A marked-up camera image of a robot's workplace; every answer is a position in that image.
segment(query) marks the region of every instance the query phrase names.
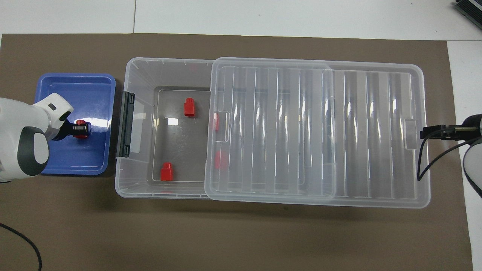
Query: white tile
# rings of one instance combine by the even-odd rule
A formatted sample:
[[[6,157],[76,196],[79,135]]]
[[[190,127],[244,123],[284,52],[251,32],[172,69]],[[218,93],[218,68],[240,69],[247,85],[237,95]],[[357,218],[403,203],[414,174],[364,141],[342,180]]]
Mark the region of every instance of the white tile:
[[[137,0],[136,33],[482,40],[454,0]]]
[[[0,0],[5,33],[132,33],[135,0]]]
[[[482,113],[482,41],[449,41],[448,52],[454,88],[457,124]],[[460,148],[462,160],[468,147]],[[464,178],[465,205],[469,223],[474,270],[482,270],[482,199]]]

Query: black cable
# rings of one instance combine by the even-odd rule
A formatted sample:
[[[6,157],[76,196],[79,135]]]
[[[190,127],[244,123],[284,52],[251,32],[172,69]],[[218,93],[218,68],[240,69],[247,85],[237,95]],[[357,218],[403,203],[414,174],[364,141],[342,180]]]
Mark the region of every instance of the black cable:
[[[9,231],[15,233],[16,235],[20,236],[27,243],[29,243],[29,245],[31,245],[33,247],[33,250],[35,250],[35,254],[37,255],[37,260],[39,261],[39,271],[41,271],[42,270],[42,258],[40,257],[40,251],[37,248],[37,246],[28,237],[26,237],[22,233],[18,232],[17,230],[15,230],[13,228],[10,228],[9,226],[7,226],[5,224],[2,224],[2,223],[0,223],[0,227],[4,228],[6,230],[9,230]]]
[[[428,169],[429,169],[433,164],[435,164],[435,162],[436,162],[438,159],[442,158],[442,156],[444,156],[445,154],[447,154],[447,153],[449,153],[449,152],[451,152],[451,151],[453,151],[453,150],[455,150],[455,149],[457,149],[457,148],[460,148],[460,147],[463,146],[463,145],[467,145],[467,144],[474,143],[475,141],[477,141],[477,140],[479,140],[479,139],[481,139],[481,138],[482,138],[482,136],[476,137],[476,138],[473,138],[473,139],[471,139],[471,140],[467,140],[467,141],[465,141],[465,142],[463,142],[463,143],[457,144],[457,145],[455,145],[455,146],[447,149],[446,151],[442,152],[442,153],[439,154],[437,157],[435,157],[435,158],[425,167],[425,169],[422,171],[421,174],[420,174],[420,166],[419,166],[419,167],[418,167],[418,171],[417,171],[417,180],[420,181],[420,180],[423,178],[423,176],[425,175],[425,173],[428,171]]]
[[[432,133],[430,133],[430,134],[428,134],[424,137],[424,139],[422,141],[422,144],[420,145],[420,151],[418,153],[417,181],[420,181],[420,179],[421,179],[421,178],[419,178],[419,176],[420,176],[420,164],[422,163],[423,146],[425,145],[427,140],[429,140],[432,136],[443,133],[443,132],[446,132],[446,131],[453,131],[453,128],[451,127],[451,128],[440,129],[440,130],[434,131],[434,132],[432,132]]]

